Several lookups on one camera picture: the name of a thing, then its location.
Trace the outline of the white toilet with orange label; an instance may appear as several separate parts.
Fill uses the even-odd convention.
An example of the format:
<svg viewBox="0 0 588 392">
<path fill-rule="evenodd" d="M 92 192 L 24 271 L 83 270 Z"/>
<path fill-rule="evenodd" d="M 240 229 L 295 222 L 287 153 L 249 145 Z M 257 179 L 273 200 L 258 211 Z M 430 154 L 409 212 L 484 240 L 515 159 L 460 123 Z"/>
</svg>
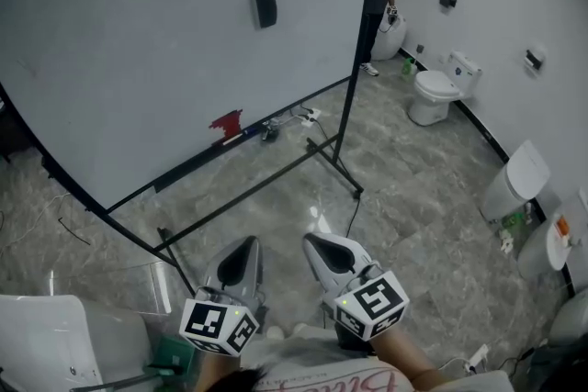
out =
<svg viewBox="0 0 588 392">
<path fill-rule="evenodd" d="M 561 272 L 572 252 L 588 237 L 588 200 L 578 191 L 539 225 L 518 254 L 517 268 L 525 279 Z"/>
</svg>

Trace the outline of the rounded white toilet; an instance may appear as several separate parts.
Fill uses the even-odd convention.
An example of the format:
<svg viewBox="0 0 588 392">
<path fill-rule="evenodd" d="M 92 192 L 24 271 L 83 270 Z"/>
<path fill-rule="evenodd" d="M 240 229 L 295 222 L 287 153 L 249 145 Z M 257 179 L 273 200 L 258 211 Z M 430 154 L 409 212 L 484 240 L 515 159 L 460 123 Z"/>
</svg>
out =
<svg viewBox="0 0 588 392">
<path fill-rule="evenodd" d="M 371 59 L 378 62 L 393 58 L 400 50 L 406 32 L 407 23 L 402 15 L 397 15 L 392 23 L 387 16 L 382 18 L 371 50 Z"/>
</svg>

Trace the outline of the person's left forearm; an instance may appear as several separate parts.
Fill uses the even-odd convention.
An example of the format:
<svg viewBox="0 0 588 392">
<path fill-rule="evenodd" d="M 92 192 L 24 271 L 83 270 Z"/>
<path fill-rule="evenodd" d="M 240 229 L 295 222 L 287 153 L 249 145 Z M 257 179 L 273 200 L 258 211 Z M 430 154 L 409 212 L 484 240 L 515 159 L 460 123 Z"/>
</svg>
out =
<svg viewBox="0 0 588 392">
<path fill-rule="evenodd" d="M 240 357 L 203 353 L 194 392 L 206 392 L 222 378 L 238 372 L 240 367 Z"/>
</svg>

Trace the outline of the white power strip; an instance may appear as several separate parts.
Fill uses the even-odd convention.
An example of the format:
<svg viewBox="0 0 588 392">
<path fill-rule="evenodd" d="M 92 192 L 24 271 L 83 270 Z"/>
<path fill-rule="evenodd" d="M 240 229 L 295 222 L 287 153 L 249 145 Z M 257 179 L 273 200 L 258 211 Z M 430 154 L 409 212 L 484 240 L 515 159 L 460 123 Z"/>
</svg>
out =
<svg viewBox="0 0 588 392">
<path fill-rule="evenodd" d="M 486 360 L 489 347 L 484 343 L 468 360 L 465 361 L 464 371 L 469 375 L 477 374 L 479 371 L 486 371 Z"/>
<path fill-rule="evenodd" d="M 305 110 L 303 113 L 298 114 L 301 125 L 305 128 L 311 128 L 314 124 L 318 123 L 318 118 L 321 115 L 321 111 L 317 108 L 311 108 Z"/>
</svg>

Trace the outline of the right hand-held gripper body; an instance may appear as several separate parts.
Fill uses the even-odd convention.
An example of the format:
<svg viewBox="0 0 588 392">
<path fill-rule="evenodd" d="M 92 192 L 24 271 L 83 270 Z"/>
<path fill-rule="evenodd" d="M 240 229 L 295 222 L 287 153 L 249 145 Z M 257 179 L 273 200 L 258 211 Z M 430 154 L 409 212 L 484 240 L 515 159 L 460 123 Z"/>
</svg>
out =
<svg viewBox="0 0 588 392">
<path fill-rule="evenodd" d="M 339 346 L 347 351 L 372 353 L 372 340 L 397 324 L 409 298 L 391 270 L 372 262 L 322 298 L 334 321 Z"/>
</svg>

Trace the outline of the person's right forearm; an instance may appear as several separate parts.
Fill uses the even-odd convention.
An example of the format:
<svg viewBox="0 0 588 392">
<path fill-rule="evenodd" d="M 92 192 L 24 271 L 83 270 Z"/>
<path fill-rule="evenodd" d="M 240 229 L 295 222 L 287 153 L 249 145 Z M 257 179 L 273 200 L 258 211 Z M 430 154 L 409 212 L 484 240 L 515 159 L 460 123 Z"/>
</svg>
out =
<svg viewBox="0 0 588 392">
<path fill-rule="evenodd" d="M 398 369 L 417 391 L 429 391 L 449 379 L 429 360 L 398 326 L 392 326 L 370 340 L 380 361 Z"/>
</svg>

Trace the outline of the white toilet with tank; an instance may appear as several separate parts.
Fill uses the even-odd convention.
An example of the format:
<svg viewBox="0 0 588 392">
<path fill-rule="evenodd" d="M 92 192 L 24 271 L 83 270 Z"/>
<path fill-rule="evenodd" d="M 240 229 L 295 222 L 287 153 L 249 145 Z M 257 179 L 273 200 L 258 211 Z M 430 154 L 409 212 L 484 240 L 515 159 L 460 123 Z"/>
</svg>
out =
<svg viewBox="0 0 588 392">
<path fill-rule="evenodd" d="M 428 127 L 445 120 L 451 103 L 471 98 L 482 76 L 482 68 L 463 52 L 451 51 L 443 71 L 422 71 L 415 75 L 415 96 L 408 117 Z"/>
</svg>

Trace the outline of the plain white toilet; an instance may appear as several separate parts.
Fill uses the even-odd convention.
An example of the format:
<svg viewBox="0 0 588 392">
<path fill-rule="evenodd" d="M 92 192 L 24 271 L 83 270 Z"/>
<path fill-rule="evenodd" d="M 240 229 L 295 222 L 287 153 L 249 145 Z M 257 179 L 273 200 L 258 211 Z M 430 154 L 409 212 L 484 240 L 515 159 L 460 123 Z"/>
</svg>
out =
<svg viewBox="0 0 588 392">
<path fill-rule="evenodd" d="M 588 288 L 561 306 L 549 331 L 548 344 L 570 345 L 586 333 L 588 333 Z"/>
</svg>

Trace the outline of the black whiteboard eraser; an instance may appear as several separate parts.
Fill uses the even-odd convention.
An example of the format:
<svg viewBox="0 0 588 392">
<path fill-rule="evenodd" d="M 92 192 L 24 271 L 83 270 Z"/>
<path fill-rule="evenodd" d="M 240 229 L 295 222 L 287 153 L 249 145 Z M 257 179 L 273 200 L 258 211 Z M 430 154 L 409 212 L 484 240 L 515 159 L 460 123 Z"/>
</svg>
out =
<svg viewBox="0 0 588 392">
<path fill-rule="evenodd" d="M 277 0 L 250 0 L 254 27 L 271 28 L 277 23 Z"/>
</svg>

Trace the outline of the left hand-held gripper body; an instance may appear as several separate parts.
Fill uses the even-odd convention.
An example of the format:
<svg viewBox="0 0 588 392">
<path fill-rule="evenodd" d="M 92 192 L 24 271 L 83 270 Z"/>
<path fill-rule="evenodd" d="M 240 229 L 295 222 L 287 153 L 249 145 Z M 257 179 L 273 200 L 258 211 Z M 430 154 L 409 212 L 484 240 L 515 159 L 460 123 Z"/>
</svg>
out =
<svg viewBox="0 0 588 392">
<path fill-rule="evenodd" d="M 179 334 L 203 353 L 241 356 L 260 331 L 256 313 L 264 301 L 259 286 L 230 290 L 201 285 L 186 300 Z"/>
</svg>

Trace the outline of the large white ceramic toilet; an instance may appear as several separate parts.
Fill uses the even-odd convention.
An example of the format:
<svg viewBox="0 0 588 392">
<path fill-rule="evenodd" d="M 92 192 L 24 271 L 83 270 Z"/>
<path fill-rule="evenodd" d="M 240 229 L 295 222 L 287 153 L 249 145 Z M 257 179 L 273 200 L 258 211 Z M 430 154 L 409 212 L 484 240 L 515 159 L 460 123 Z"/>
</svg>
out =
<svg viewBox="0 0 588 392">
<path fill-rule="evenodd" d="M 18 392 L 70 392 L 142 375 L 143 318 L 73 295 L 0 295 L 0 379 Z"/>
</svg>

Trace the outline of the large white whiteboard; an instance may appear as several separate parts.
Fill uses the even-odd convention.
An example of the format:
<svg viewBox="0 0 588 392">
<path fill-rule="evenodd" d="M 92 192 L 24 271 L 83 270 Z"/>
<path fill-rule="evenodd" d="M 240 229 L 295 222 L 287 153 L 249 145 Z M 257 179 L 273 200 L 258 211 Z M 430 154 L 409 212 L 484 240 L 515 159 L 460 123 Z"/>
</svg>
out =
<svg viewBox="0 0 588 392">
<path fill-rule="evenodd" d="M 352 72 L 364 0 L 0 0 L 0 85 L 42 147 L 110 208 L 224 133 Z"/>
</svg>

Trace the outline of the white toilet with raised lid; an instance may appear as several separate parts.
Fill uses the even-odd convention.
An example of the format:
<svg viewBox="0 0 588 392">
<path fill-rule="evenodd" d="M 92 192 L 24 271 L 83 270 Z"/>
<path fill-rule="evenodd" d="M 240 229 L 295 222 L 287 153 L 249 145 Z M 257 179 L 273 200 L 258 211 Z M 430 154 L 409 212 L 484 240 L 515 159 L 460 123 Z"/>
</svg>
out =
<svg viewBox="0 0 588 392">
<path fill-rule="evenodd" d="M 535 198 L 547 184 L 550 169 L 530 140 L 525 140 L 486 189 L 481 214 L 495 221 Z"/>
</svg>

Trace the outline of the dark green device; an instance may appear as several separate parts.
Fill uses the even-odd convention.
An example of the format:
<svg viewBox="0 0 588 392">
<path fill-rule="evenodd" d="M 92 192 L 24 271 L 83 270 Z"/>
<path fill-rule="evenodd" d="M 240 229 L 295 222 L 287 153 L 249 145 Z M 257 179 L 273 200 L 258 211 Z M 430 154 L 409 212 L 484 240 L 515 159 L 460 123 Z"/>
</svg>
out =
<svg viewBox="0 0 588 392">
<path fill-rule="evenodd" d="M 264 143 L 275 142 L 279 136 L 281 123 L 274 118 L 264 121 L 260 131 L 261 141 Z"/>
</svg>

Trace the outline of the person's white printed shirt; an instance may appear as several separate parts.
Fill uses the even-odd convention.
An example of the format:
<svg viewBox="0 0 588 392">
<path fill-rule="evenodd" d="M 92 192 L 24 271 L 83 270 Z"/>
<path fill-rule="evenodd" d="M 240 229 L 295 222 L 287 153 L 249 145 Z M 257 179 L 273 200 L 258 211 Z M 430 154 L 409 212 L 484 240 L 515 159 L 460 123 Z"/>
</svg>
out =
<svg viewBox="0 0 588 392">
<path fill-rule="evenodd" d="M 252 341 L 242 366 L 265 372 L 255 392 L 421 392 L 376 354 L 345 351 L 313 327 L 283 341 Z M 447 378 L 448 383 L 424 392 L 515 392 L 503 371 Z"/>
</svg>

